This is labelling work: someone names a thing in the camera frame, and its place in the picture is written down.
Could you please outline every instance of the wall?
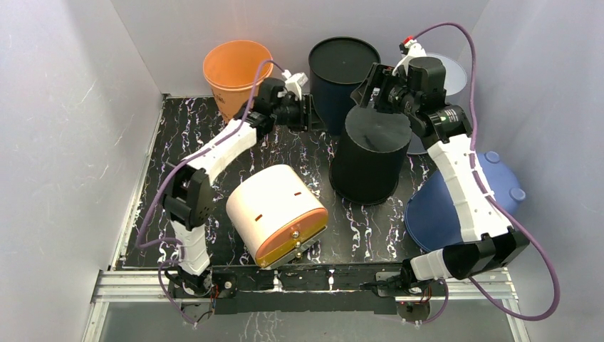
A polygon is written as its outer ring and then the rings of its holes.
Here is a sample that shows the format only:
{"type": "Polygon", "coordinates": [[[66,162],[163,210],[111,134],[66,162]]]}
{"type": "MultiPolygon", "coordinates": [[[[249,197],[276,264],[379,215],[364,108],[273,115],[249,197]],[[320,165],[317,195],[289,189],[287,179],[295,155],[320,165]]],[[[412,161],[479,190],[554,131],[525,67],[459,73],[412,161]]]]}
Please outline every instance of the wall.
{"type": "MultiPolygon", "coordinates": [[[[487,0],[112,0],[162,93],[210,95],[202,62],[221,43],[249,39],[265,45],[277,63],[308,73],[308,53],[332,36],[361,38],[382,62],[400,60],[405,37],[440,21],[476,24],[487,0]]],[[[455,58],[463,37],[441,30],[426,35],[432,52],[455,58]]]]}
{"type": "Polygon", "coordinates": [[[109,0],[0,3],[0,340],[81,339],[160,103],[109,0]]]}
{"type": "MultiPolygon", "coordinates": [[[[479,149],[496,150],[528,192],[517,217],[549,252],[562,301],[528,323],[532,341],[604,336],[604,3],[490,1],[474,28],[479,149]]],[[[461,61],[469,67],[469,52],[461,61]]],[[[525,314],[552,298],[539,255],[511,264],[525,314]]]]}

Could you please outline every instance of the dark blue bin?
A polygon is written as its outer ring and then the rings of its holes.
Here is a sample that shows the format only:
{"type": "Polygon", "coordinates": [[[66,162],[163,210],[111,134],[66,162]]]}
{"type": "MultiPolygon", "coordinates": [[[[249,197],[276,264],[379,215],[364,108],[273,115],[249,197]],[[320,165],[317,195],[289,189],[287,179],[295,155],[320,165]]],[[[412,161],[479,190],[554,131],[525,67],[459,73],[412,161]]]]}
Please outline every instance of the dark blue bin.
{"type": "MultiPolygon", "coordinates": [[[[526,198],[515,174],[497,153],[491,151],[477,155],[489,186],[495,192],[495,200],[513,214],[526,198]]],[[[405,208],[405,226],[413,240],[426,252],[462,243],[457,211],[440,171],[436,171],[411,196],[405,208]]]]}
{"type": "Polygon", "coordinates": [[[355,105],[350,94],[365,80],[371,65],[379,62],[373,46],[351,37],[326,39],[311,50],[311,95],[328,133],[342,133],[346,115],[355,105]]]}

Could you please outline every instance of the black marble floor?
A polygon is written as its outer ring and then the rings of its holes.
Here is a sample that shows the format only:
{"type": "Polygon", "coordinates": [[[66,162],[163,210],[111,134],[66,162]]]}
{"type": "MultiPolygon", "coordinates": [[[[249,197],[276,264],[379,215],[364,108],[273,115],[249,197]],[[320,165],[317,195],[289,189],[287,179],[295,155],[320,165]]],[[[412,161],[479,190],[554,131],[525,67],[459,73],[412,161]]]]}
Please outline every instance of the black marble floor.
{"type": "MultiPolygon", "coordinates": [[[[137,218],[128,248],[118,268],[157,268],[166,258],[175,258],[175,246],[161,244],[145,251],[134,248],[138,227],[147,208],[167,175],[166,162],[177,164],[198,150],[224,127],[213,98],[171,98],[165,102],[160,128],[152,150],[137,218]]],[[[357,206],[343,200],[331,189],[329,162],[338,144],[326,133],[292,133],[277,128],[249,152],[239,156],[216,180],[217,208],[206,224],[207,246],[212,265],[254,265],[244,243],[225,210],[229,194],[244,180],[265,167],[287,164],[297,171],[329,211],[328,231],[298,263],[349,264],[402,261],[421,253],[406,234],[404,207],[436,169],[428,156],[408,157],[400,173],[396,193],[384,204],[357,206]]],[[[173,237],[165,213],[158,209],[146,240],[173,237]]]]}

